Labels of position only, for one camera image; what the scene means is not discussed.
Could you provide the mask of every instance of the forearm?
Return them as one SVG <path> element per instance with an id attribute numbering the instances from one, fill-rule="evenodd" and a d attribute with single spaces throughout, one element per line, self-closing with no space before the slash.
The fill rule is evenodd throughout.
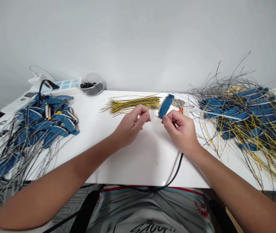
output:
<path id="1" fill-rule="evenodd" d="M 25 230 L 47 223 L 117 150 L 109 136 L 31 183 L 0 207 L 0 228 Z"/>
<path id="2" fill-rule="evenodd" d="M 276 205 L 203 148 L 188 153 L 246 232 L 276 232 Z"/>

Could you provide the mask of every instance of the plug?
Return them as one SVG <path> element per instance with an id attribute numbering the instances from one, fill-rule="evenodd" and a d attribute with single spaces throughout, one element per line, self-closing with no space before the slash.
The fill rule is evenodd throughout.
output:
<path id="1" fill-rule="evenodd" d="M 55 83 L 53 83 L 52 81 L 47 80 L 47 82 L 48 82 L 48 84 L 52 87 L 52 89 L 53 89 L 53 90 L 54 90 L 54 89 L 58 89 L 58 88 L 59 88 L 59 86 L 58 86 L 58 85 L 56 85 Z"/>

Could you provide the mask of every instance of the floor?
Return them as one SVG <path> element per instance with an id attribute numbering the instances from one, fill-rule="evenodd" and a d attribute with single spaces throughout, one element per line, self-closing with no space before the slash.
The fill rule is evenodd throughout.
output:
<path id="1" fill-rule="evenodd" d="M 72 198 L 71 200 L 59 211 L 59 213 L 54 217 L 53 222 L 58 223 L 65 219 L 66 217 L 70 216 L 71 214 L 78 211 L 86 198 L 86 196 L 93 191 L 97 186 L 91 186 L 85 189 L 80 189 Z M 268 192 L 265 191 L 264 194 L 268 196 L 270 199 L 276 202 L 276 192 Z M 65 223 L 61 227 L 59 227 L 55 232 L 59 233 L 67 233 L 70 231 L 70 228 L 73 224 L 74 219 L 70 220 L 69 222 Z"/>

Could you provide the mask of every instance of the blue connector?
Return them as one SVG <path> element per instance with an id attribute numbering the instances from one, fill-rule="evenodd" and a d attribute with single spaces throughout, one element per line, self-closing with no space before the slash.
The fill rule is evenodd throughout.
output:
<path id="1" fill-rule="evenodd" d="M 168 96 L 165 97 L 158 111 L 158 118 L 163 119 L 163 116 L 167 114 L 167 111 L 170 108 L 170 105 L 173 102 L 174 98 L 175 96 L 172 94 L 168 94 Z"/>

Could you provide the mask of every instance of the graphic print on shirt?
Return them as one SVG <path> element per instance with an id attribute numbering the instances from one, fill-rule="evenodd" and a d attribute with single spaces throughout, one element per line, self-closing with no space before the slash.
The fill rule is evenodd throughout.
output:
<path id="1" fill-rule="evenodd" d="M 204 217 L 205 219 L 208 218 L 208 212 L 206 209 L 206 205 L 204 203 L 201 203 L 201 206 L 199 206 L 196 201 L 194 201 L 195 206 L 197 208 L 197 210 L 199 211 L 199 213 L 202 215 L 202 217 Z"/>
<path id="2" fill-rule="evenodd" d="M 155 225 L 152 221 L 147 221 L 146 223 L 139 224 L 133 228 L 131 233 L 153 233 L 153 232 L 175 232 L 176 229 L 173 227 L 167 228 L 161 225 Z"/>

